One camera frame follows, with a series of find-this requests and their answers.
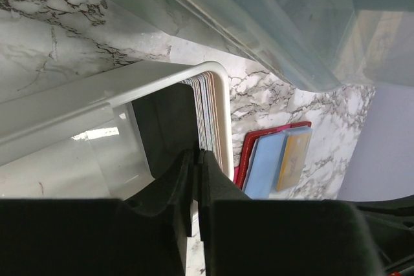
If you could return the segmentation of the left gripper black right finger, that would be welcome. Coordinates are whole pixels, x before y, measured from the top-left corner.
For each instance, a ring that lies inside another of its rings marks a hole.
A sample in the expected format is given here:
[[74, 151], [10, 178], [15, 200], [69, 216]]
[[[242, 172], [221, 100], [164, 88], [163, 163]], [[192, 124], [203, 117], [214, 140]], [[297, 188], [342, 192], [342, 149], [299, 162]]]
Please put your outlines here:
[[197, 163], [208, 275], [382, 275], [363, 215], [337, 200], [253, 200], [210, 151]]

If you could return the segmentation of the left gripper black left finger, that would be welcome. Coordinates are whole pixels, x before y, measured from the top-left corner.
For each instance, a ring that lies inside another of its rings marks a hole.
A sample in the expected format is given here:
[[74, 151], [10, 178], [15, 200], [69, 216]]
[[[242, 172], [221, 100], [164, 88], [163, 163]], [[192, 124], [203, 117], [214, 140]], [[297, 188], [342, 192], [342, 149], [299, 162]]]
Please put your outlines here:
[[2, 199], [2, 275], [184, 275], [193, 152], [127, 200]]

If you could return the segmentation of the red leather card holder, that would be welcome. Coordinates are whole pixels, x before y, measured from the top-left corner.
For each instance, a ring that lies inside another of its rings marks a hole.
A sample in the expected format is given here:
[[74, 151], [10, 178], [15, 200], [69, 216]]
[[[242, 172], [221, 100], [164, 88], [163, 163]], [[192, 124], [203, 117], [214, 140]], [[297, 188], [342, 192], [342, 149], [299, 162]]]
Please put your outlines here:
[[289, 136], [311, 133], [311, 122], [298, 122], [249, 132], [245, 136], [234, 183], [252, 199], [279, 193], [276, 185]]

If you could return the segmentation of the gold credit card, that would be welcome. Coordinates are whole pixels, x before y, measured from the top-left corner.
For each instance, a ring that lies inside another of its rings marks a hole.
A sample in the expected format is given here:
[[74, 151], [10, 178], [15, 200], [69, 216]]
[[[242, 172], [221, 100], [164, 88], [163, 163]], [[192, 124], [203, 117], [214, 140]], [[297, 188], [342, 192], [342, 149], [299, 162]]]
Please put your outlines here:
[[276, 185], [277, 192], [298, 184], [305, 165], [311, 135], [311, 133], [304, 133], [288, 137]]

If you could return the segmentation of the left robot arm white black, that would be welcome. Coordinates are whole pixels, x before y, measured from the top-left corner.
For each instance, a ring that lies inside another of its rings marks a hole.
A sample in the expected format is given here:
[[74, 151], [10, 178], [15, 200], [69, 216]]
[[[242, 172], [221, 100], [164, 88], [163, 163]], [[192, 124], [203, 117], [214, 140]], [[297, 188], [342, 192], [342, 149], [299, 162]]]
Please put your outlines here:
[[3, 199], [2, 275], [184, 275], [197, 201], [207, 275], [413, 271], [413, 198], [253, 200], [210, 151], [127, 200]]

